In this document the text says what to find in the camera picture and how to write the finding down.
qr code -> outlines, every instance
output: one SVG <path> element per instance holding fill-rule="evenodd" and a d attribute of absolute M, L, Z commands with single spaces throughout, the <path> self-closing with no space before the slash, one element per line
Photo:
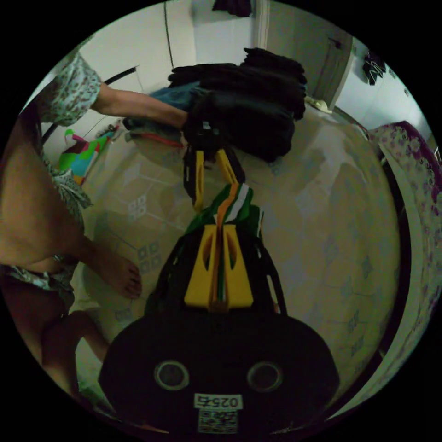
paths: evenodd
<path fill-rule="evenodd" d="M 234 434 L 238 432 L 238 412 L 199 410 L 199 433 Z"/>

colorful bag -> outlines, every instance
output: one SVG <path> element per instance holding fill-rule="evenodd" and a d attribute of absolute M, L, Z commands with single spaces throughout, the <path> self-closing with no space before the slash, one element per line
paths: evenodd
<path fill-rule="evenodd" d="M 114 132 L 107 132 L 94 141 L 86 141 L 75 135 L 72 129 L 68 129 L 64 133 L 64 140 L 67 145 L 72 144 L 72 141 L 75 144 L 61 154 L 58 169 L 60 171 L 71 169 L 75 182 L 82 185 L 91 167 L 113 136 Z"/>

black cable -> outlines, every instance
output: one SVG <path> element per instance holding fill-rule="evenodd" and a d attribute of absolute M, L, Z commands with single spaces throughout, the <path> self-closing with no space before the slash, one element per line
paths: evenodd
<path fill-rule="evenodd" d="M 172 49 L 170 48 L 169 27 L 167 26 L 167 8 L 166 8 L 166 3 L 167 3 L 166 1 L 163 3 L 164 4 L 164 22 L 166 24 L 167 45 L 169 46 L 170 62 L 172 64 L 172 69 L 173 69 L 175 66 L 174 66 L 174 59 L 172 58 Z"/>
<path fill-rule="evenodd" d="M 110 84 L 112 84 L 113 82 L 115 82 L 115 81 L 117 81 L 117 80 L 120 80 L 121 78 L 125 77 L 126 75 L 129 75 L 129 74 L 133 74 L 133 73 L 135 73 L 136 71 L 137 71 L 137 66 L 135 66 L 135 67 L 133 67 L 133 68 L 130 68 L 130 69 L 127 69 L 127 70 L 125 70 L 124 72 L 121 72 L 120 74 L 114 75 L 114 76 L 111 77 L 110 79 L 106 80 L 105 83 L 106 83 L 107 85 L 110 85 Z"/>

floral sleeve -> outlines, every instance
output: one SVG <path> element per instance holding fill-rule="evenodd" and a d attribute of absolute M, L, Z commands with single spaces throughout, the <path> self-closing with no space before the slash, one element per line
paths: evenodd
<path fill-rule="evenodd" d="M 41 122 L 71 126 L 95 103 L 101 79 L 79 52 L 35 98 Z"/>

pile of clothes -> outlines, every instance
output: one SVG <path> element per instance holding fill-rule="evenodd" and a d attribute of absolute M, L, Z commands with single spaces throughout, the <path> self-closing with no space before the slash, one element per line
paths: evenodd
<path fill-rule="evenodd" d="M 227 11 L 230 15 L 237 17 L 250 17 L 252 3 L 250 0 L 216 0 L 213 11 Z"/>
<path fill-rule="evenodd" d="M 294 60 L 258 48 L 245 51 L 240 66 L 220 63 L 175 68 L 169 76 L 170 86 L 152 97 L 191 112 L 212 92 L 231 144 L 272 163 L 291 149 L 294 121 L 301 120 L 305 112 L 307 79 Z M 150 132 L 151 138 L 176 143 L 180 139 L 178 131 L 164 125 L 132 119 L 123 123 L 133 134 Z"/>

